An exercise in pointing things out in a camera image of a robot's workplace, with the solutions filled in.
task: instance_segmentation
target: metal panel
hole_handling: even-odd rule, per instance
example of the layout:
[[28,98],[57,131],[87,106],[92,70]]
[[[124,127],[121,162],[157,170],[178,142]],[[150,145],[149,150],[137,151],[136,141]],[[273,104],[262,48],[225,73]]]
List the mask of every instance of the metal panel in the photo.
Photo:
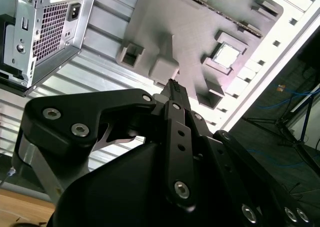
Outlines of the metal panel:
[[[256,98],[256,93],[266,87],[263,81],[271,81],[269,76],[273,74],[273,79],[275,72],[280,71],[286,64],[286,60],[282,59],[285,59],[293,39],[299,39],[304,33],[300,32],[303,28],[308,29],[312,24],[319,26],[319,23],[308,21],[319,8],[320,0],[315,0],[306,12],[294,7],[287,0],[273,1],[283,6],[283,17],[271,30],[270,35],[266,36],[260,50],[246,63],[246,71],[239,74],[237,81],[244,91],[239,91],[240,88],[235,83],[230,95],[226,95],[215,110],[190,99],[192,109],[206,119],[212,132],[221,127],[229,130],[239,115],[253,102],[251,95],[253,99]],[[38,86],[29,98],[21,98],[0,90],[0,153],[12,154],[24,106],[32,98],[130,88],[143,89],[152,95],[161,92],[162,89],[154,85],[152,80],[120,67],[115,61],[136,2],[137,0],[96,0],[79,56],[43,85]],[[290,23],[292,18],[297,21],[296,25]],[[280,42],[279,47],[273,45],[275,40]],[[264,60],[265,64],[258,64],[259,60]],[[89,159],[89,169],[100,167],[143,141],[142,137],[137,137],[133,142],[108,146],[93,152]]]

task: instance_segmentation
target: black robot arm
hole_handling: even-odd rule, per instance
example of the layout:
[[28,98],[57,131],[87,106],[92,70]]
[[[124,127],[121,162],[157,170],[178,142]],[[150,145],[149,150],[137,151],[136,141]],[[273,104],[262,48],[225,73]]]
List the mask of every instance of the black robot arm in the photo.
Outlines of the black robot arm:
[[[92,151],[136,136],[144,144],[88,171]],[[12,162],[56,204],[52,227],[314,226],[230,134],[209,131],[174,80],[153,97],[128,89],[31,100]]]

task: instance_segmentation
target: tripod stand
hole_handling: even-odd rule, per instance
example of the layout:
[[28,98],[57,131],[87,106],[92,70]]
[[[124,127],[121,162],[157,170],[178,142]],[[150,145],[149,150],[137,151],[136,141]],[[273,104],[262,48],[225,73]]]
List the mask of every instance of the tripod stand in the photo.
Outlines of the tripod stand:
[[[304,149],[303,144],[305,136],[306,136],[306,131],[307,131],[307,126],[308,126],[308,121],[310,117],[310,112],[311,108],[314,102],[314,95],[312,94],[309,99],[307,100],[307,110],[306,110],[306,115],[303,123],[303,128],[301,132],[300,139],[296,139],[296,137],[291,133],[291,131],[287,128],[284,120],[281,119],[268,119],[268,118],[245,118],[242,117],[241,119],[248,122],[249,124],[277,137],[285,141],[289,141],[292,146],[295,148],[297,153],[300,155],[302,160],[320,177],[320,166],[314,161],[314,159],[310,156],[310,154]],[[283,134],[278,134],[260,124],[271,124],[277,126],[277,128],[280,131],[283,131]]]

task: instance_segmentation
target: blue cable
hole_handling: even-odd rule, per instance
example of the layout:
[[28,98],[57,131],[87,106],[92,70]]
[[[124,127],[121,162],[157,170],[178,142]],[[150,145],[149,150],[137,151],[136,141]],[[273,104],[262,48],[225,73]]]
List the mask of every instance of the blue cable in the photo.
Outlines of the blue cable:
[[[264,152],[262,152],[260,150],[247,149],[246,151],[248,151],[249,153],[255,153],[255,154],[262,155],[262,156],[266,157],[270,162],[272,162],[275,166],[282,167],[282,168],[294,168],[294,167],[306,164],[304,161],[299,162],[299,163],[295,163],[295,164],[278,164],[274,158],[272,158],[271,156],[265,154]],[[319,154],[316,154],[312,158],[318,158],[319,156],[320,156]]]
[[260,109],[272,109],[274,107],[277,107],[277,106],[283,105],[284,103],[289,102],[290,99],[294,99],[294,98],[297,98],[297,97],[300,97],[300,95],[296,95],[296,96],[294,96],[292,98],[288,98],[288,99],[286,99],[286,100],[284,100],[284,101],[282,101],[280,103],[277,103],[277,104],[274,104],[274,105],[271,105],[271,106],[258,106],[258,108],[260,108]]
[[271,106],[258,106],[258,108],[260,109],[272,109],[274,107],[277,107],[277,106],[280,106],[280,105],[283,105],[284,103],[287,103],[289,102],[291,99],[294,99],[294,98],[297,98],[297,97],[300,97],[300,96],[308,96],[308,95],[315,95],[315,94],[318,94],[320,93],[320,89],[313,92],[313,93],[310,93],[311,91],[308,91],[308,92],[305,92],[305,93],[293,93],[295,94],[296,96],[292,97],[292,98],[288,98],[280,103],[277,103],[277,104],[274,104],[274,105],[271,105]]
[[[277,88],[283,89],[286,92],[289,92],[289,93],[292,93],[292,94],[295,94],[295,95],[299,95],[299,96],[308,96],[308,95],[310,95],[310,92],[311,92],[311,91],[307,91],[305,93],[298,93],[298,92],[295,92],[294,90],[286,88],[286,87],[282,88],[281,86],[279,86],[277,84],[273,84],[273,85],[276,86]],[[312,94],[314,95],[314,94],[317,94],[317,93],[320,93],[320,89],[316,90]]]

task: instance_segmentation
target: bolt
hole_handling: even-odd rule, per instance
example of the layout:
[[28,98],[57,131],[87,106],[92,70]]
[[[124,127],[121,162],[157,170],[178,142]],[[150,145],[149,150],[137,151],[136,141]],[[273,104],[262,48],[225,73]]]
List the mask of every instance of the bolt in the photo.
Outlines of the bolt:
[[146,94],[143,94],[142,95],[142,98],[145,100],[145,101],[151,101],[152,99],[148,96],[148,95],[146,95]]
[[46,119],[52,120],[52,121],[57,120],[61,117],[61,113],[59,112],[59,110],[57,110],[55,108],[46,108],[42,112],[42,114]]
[[89,128],[83,123],[75,123],[71,127],[71,132],[78,137],[86,137],[89,134]]
[[190,191],[185,183],[181,181],[177,181],[174,184],[174,190],[176,194],[182,199],[188,199],[190,195]]
[[284,212],[289,217],[289,219],[292,220],[292,222],[297,222],[297,217],[290,209],[288,209],[287,207],[284,207]]
[[252,224],[257,223],[257,217],[255,213],[252,211],[252,209],[249,208],[249,206],[243,204],[241,209],[243,215],[248,219],[248,221],[250,221]]
[[222,133],[222,136],[227,140],[231,140],[227,133]]
[[173,103],[172,105],[173,105],[173,107],[174,107],[175,109],[177,109],[177,110],[180,110],[180,109],[181,109],[181,107],[180,107],[179,105],[177,105],[176,103]]
[[195,113],[194,116],[197,118],[197,120],[201,121],[202,120],[202,116],[198,113]]
[[303,219],[304,222],[309,223],[308,217],[306,216],[306,214],[301,209],[297,208],[296,212],[298,213],[300,218]]

